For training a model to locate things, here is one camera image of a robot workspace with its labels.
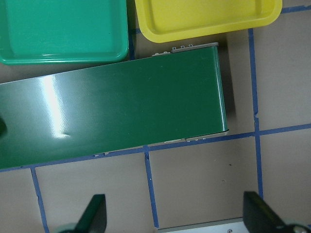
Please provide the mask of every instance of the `floor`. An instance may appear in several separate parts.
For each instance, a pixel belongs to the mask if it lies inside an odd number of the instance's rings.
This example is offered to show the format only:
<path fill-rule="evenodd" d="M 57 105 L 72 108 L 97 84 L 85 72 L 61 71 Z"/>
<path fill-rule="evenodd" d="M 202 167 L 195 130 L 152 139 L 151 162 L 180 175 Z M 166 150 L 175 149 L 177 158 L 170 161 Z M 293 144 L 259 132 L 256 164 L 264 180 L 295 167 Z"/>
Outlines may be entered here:
<path fill-rule="evenodd" d="M 106 194 L 107 233 L 241 217 L 245 190 L 257 191 L 282 218 L 311 224 L 310 5 L 284 0 L 269 26 L 163 44 L 129 20 L 131 60 L 220 43 L 228 135 L 0 170 L 1 231 L 53 232 L 77 222 L 97 193 Z M 128 15 L 135 18 L 131 0 Z M 0 83 L 91 66 L 0 65 Z"/>

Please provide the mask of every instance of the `green tray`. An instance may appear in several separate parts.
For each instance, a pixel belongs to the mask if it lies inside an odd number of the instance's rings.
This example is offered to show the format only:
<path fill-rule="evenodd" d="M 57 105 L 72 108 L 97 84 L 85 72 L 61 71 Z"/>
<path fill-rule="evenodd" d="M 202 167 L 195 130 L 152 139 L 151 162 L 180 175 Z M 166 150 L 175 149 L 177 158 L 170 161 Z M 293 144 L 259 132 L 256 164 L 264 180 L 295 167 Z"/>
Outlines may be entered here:
<path fill-rule="evenodd" d="M 0 168 L 227 130 L 217 47 L 0 84 Z"/>
<path fill-rule="evenodd" d="M 115 62 L 127 52 L 125 0 L 0 0 L 0 62 Z"/>

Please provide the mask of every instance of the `bolt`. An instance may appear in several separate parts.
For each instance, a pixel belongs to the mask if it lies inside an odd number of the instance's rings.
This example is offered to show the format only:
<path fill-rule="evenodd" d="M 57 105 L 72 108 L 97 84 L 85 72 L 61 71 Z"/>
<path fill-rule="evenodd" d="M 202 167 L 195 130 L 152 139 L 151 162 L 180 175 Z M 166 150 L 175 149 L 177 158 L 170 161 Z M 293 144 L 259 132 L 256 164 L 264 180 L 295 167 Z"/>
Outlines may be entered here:
<path fill-rule="evenodd" d="M 295 226 L 294 227 L 294 233 L 307 233 L 307 231 L 303 227 Z"/>

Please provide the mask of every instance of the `tray rim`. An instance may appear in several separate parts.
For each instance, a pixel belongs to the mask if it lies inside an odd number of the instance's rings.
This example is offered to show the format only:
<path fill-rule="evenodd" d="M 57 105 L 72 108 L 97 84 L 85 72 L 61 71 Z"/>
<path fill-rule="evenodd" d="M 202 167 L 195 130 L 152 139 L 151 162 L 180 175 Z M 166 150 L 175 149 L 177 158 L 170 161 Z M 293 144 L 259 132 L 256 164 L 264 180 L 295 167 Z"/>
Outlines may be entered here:
<path fill-rule="evenodd" d="M 57 53 L 46 56 L 44 54 L 29 54 L 23 56 L 11 56 L 4 58 L 0 50 L 0 62 L 5 65 L 39 65 L 39 64 L 79 64 L 79 63 L 112 63 L 124 59 L 129 51 L 128 44 L 128 23 L 126 0 L 118 0 L 119 10 L 123 11 L 122 17 L 118 20 L 117 28 L 120 28 L 120 47 L 113 52 L 92 52 L 92 53 Z"/>
<path fill-rule="evenodd" d="M 215 26 L 207 26 L 198 28 L 192 28 L 187 30 L 179 30 L 177 32 L 170 33 L 156 33 L 154 30 L 148 27 L 147 24 L 147 14 L 144 11 L 144 3 L 145 0 L 135 0 L 138 23 L 141 33 L 150 41 L 155 43 L 164 43 L 188 38 L 194 38 L 204 35 L 212 35 L 218 33 L 226 33 L 232 31 L 238 31 L 248 28 L 261 27 L 266 26 L 272 22 L 274 22 L 280 15 L 282 10 L 282 0 L 274 0 L 275 7 L 272 10 L 271 14 L 267 17 L 262 17 L 254 20 L 246 20 L 246 21 L 238 21 L 232 22 L 228 24 L 218 24 Z"/>

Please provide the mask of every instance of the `blue tape line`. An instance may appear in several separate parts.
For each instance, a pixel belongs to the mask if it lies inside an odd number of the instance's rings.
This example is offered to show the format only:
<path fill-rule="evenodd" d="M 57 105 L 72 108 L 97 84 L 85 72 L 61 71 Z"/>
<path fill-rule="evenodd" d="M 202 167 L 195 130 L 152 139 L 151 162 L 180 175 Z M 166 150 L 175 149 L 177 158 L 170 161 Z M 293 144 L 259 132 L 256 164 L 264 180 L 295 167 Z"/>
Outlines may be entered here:
<path fill-rule="evenodd" d="M 284 133 L 284 132 L 305 130 L 305 129 L 311 129 L 311 124 L 295 125 L 295 126 L 289 126 L 289 127 L 283 127 L 283 128 L 277 128 L 277 129 L 271 129 L 271 130 L 262 130 L 260 131 L 260 135 Z"/>
<path fill-rule="evenodd" d="M 169 144 L 164 144 L 164 145 L 151 146 L 150 151 L 193 146 L 193 145 L 199 145 L 199 144 L 211 143 L 211 142 L 221 142 L 221 141 L 227 141 L 227 140 L 233 140 L 233 139 L 239 139 L 239 138 L 245 138 L 245 137 L 252 137 L 254 135 L 255 135 L 254 132 L 250 132 L 250 133 L 240 133 L 240 134 L 226 135 L 226 136 L 220 136 L 220 137 L 199 139 L 197 141 L 193 140 L 189 142 L 169 143 Z"/>
<path fill-rule="evenodd" d="M 72 163 L 72 162 L 79 162 L 79 161 L 107 158 L 107 157 L 113 157 L 113 156 L 119 156 L 119 155 L 128 155 L 128 154 L 142 153 L 142 152 L 144 152 L 143 148 L 118 150 L 118 151 L 110 152 L 108 154 L 99 153 L 99 154 L 95 154 L 95 155 L 87 155 L 87 156 L 82 156 L 82 157 L 77 157 L 77 158 L 62 159 L 62 160 L 56 160 L 56 161 L 51 161 L 51 162 L 46 162 L 46 163 L 39 163 L 39 164 L 32 164 L 32 165 L 26 165 L 26 166 L 4 168 L 4 169 L 0 169 L 0 172 L 6 172 L 6 171 L 12 171 L 12 170 L 20 170 L 20 169 L 27 169 L 27 168 L 38 167 L 38 166 L 49 166 L 49 165 L 56 165 L 56 164 L 66 164 L 66 163 Z"/>
<path fill-rule="evenodd" d="M 131 30 L 131 34 L 140 34 L 141 30 L 139 28 L 135 28 Z"/>
<path fill-rule="evenodd" d="M 147 179 L 148 179 L 152 216 L 154 219 L 154 226 L 156 228 L 159 228 L 159 221 L 157 218 L 157 211 L 156 211 L 156 198 L 155 198 L 154 184 L 152 182 L 151 166 L 150 166 L 150 160 L 149 160 L 149 151 L 148 151 L 147 146 L 144 146 L 144 149 L 146 150 L 145 151 L 145 165 L 146 165 L 146 172 L 147 172 Z"/>
<path fill-rule="evenodd" d="M 128 34 L 128 46 L 129 46 L 129 52 L 130 52 L 130 60 L 135 60 L 135 50 L 134 50 L 134 43 L 133 43 L 133 37 L 131 32 Z"/>
<path fill-rule="evenodd" d="M 38 204 L 39 204 L 39 209 L 40 209 L 40 213 L 41 213 L 41 220 L 42 220 L 44 232 L 50 233 L 50 230 L 49 230 L 49 227 L 47 224 L 47 218 L 45 216 L 45 211 L 44 211 L 43 200 L 42 200 L 41 191 L 40 191 L 40 187 L 39 187 L 39 182 L 38 182 L 37 175 L 35 173 L 35 167 L 32 166 L 30 168 L 30 170 L 31 170 L 31 175 L 33 177 L 33 181 L 34 181 L 35 193 L 38 197 Z"/>
<path fill-rule="evenodd" d="M 281 14 L 285 13 L 292 13 L 292 12 L 299 12 L 299 11 L 308 11 L 311 10 L 311 5 L 309 6 L 292 6 L 292 7 L 285 7 L 282 9 Z"/>
<path fill-rule="evenodd" d="M 248 29 L 248 43 L 249 43 L 249 58 L 250 58 L 251 79 L 252 79 L 258 194 L 260 195 L 261 198 L 263 198 L 261 149 L 260 149 L 259 118 L 258 118 L 257 76 L 256 76 L 256 60 L 255 60 L 255 42 L 254 42 L 254 30 L 253 29 Z"/>

